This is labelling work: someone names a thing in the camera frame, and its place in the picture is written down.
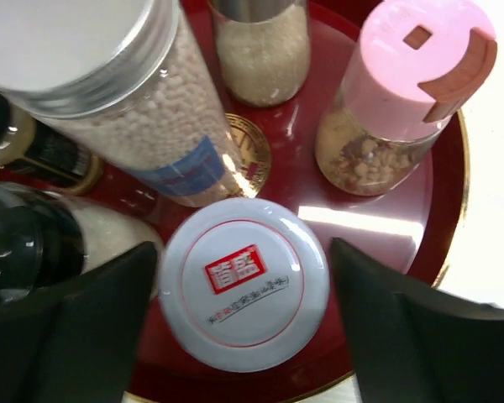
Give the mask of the black cap white bottle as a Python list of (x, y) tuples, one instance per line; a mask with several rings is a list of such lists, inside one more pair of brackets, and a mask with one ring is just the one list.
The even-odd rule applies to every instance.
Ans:
[(77, 196), (0, 181), (0, 305), (83, 275), (160, 236), (138, 218)]

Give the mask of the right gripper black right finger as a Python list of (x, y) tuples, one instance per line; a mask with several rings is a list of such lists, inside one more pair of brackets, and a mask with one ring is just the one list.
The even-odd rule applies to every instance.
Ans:
[(341, 238), (329, 256), (363, 402), (504, 402), (504, 309), (436, 290)]

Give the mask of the small dark spice bottle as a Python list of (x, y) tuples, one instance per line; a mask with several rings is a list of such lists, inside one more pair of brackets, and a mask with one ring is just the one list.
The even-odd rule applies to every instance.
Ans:
[(101, 178), (103, 162), (0, 94), (0, 168), (80, 195)]

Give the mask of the red label grey lid jar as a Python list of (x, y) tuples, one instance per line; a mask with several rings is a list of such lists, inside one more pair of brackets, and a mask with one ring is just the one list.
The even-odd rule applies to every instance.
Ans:
[(192, 214), (160, 263), (161, 310), (181, 347), (223, 371), (271, 369), (299, 353), (328, 305), (328, 263), (287, 208), (231, 198)]

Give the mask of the grey lid white shaker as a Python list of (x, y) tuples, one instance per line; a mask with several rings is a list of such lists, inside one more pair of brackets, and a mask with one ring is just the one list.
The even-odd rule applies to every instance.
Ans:
[(274, 107), (302, 88), (311, 64), (307, 1), (210, 1), (223, 83), (238, 101)]

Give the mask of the silver lid blue label bottle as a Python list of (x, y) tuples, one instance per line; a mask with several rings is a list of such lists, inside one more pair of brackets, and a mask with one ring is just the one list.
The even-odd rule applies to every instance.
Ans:
[(0, 93), (184, 206), (256, 194), (177, 1), (0, 1)]

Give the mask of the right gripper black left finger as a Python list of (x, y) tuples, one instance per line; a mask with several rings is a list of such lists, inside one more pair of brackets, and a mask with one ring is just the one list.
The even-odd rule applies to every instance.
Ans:
[(120, 402), (157, 259), (155, 245), (144, 242), (0, 305), (0, 402)]

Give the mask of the pink cap bottle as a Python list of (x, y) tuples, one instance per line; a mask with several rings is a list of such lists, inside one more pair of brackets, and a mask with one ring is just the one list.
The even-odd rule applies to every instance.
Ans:
[(489, 17), (471, 1), (380, 2), (318, 126), (323, 175), (356, 196), (396, 187), (483, 85), (497, 50)]

